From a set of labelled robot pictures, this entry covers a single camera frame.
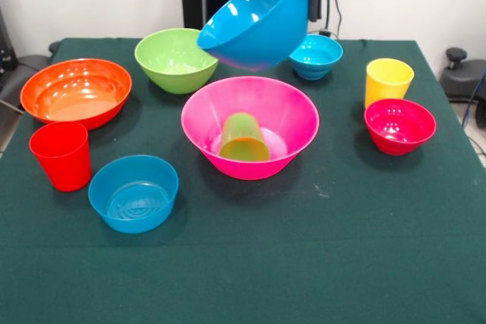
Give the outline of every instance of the large blue bowl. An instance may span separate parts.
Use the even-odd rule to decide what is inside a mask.
[[[222,62],[259,71],[288,57],[307,33],[308,0],[230,0],[197,44]]]
[[[342,57],[342,47],[334,39],[308,34],[290,55],[295,72],[306,80],[324,77]]]
[[[178,186],[175,169],[163,159],[127,156],[96,173],[88,197],[111,228],[122,233],[141,233],[167,219]]]

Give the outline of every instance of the floor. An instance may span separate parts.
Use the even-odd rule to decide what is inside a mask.
[[[464,116],[466,105],[453,103],[451,104],[451,106],[453,108],[453,111],[456,113],[459,122],[461,122],[462,117]],[[474,140],[471,140],[471,144],[477,153],[481,153],[481,149],[486,152],[486,130],[481,130],[476,126],[474,114],[475,105],[472,105],[470,110],[470,115],[472,117],[469,119],[468,125],[465,128],[465,132],[470,137],[470,140]],[[14,135],[14,132],[17,129],[20,120],[21,116],[18,113],[5,108],[3,105],[0,105],[0,158],[7,148],[10,139]],[[486,155],[478,154],[478,158],[480,159],[483,166],[486,168]]]

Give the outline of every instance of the yellow cup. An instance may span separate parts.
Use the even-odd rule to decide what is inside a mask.
[[[377,58],[366,67],[364,106],[382,99],[403,99],[414,77],[413,69],[393,58]]]
[[[270,151],[264,141],[260,125],[253,115],[230,115],[222,128],[219,155],[239,161],[267,161]]]

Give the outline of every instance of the red bowl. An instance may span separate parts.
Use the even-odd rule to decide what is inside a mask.
[[[409,153],[432,138],[437,122],[422,105],[382,99],[369,105],[364,121],[378,149],[392,156]]]
[[[33,75],[21,91],[21,103],[34,118],[77,121],[101,127],[120,111],[131,90],[130,74],[119,64],[80,58],[53,64]]]

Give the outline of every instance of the green bowl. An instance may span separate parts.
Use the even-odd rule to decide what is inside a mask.
[[[197,47],[199,33],[190,28],[152,33],[135,47],[135,59],[165,91],[192,93],[209,80],[218,65],[217,58]]]

